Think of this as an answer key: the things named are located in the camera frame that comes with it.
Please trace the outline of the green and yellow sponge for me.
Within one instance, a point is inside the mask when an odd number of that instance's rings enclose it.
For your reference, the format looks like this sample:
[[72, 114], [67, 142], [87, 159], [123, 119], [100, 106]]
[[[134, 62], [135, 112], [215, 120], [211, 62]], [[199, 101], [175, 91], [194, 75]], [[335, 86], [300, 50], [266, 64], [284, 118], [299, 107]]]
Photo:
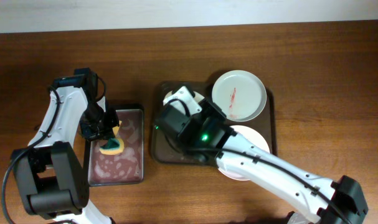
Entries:
[[124, 151], [125, 144], [124, 141], [119, 137], [118, 131], [121, 125], [121, 121], [119, 121], [118, 125], [113, 128], [113, 134], [115, 137], [110, 138], [106, 144], [100, 146], [99, 150], [104, 155], [117, 155]]

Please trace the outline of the pinkish white plate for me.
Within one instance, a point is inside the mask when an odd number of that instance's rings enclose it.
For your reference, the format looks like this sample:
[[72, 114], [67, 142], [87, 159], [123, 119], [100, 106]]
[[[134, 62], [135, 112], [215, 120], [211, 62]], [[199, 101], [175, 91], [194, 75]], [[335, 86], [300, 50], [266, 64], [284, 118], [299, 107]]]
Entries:
[[[256, 130], [249, 128], [247, 126], [242, 126], [242, 125], [233, 125], [233, 126], [231, 126], [231, 128], [234, 131], [236, 131], [237, 133], [242, 134], [246, 139], [248, 139], [252, 144], [259, 147], [261, 150], [268, 152], [268, 153], [271, 153], [271, 150], [270, 150], [270, 147], [269, 147], [267, 141]], [[248, 179], [245, 179], [243, 176], [238, 175], [236, 173], [223, 170], [222, 168], [218, 168], [218, 170], [230, 179], [234, 179], [234, 180], [238, 180], [238, 181], [248, 181]]]

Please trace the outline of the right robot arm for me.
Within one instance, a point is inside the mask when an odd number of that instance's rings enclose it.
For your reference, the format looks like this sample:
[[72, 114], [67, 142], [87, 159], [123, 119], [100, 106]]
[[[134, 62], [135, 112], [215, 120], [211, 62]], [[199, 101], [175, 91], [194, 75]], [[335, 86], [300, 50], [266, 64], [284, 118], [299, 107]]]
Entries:
[[361, 185], [344, 175], [338, 181], [302, 170], [261, 150], [225, 123], [213, 102], [195, 100], [186, 85], [163, 100], [154, 120], [184, 157], [242, 176], [293, 206], [311, 223], [362, 223], [369, 208]]

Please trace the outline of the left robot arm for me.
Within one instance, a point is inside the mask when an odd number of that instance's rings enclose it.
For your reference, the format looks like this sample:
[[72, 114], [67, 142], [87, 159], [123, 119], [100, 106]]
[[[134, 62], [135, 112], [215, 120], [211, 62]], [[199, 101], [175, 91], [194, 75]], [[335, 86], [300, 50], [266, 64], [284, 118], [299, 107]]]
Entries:
[[86, 170], [73, 151], [76, 132], [86, 141], [115, 137], [119, 125], [101, 78], [90, 68], [57, 78], [49, 87], [50, 104], [28, 146], [11, 155], [7, 174], [14, 174], [25, 211], [56, 223], [113, 223], [89, 199]]

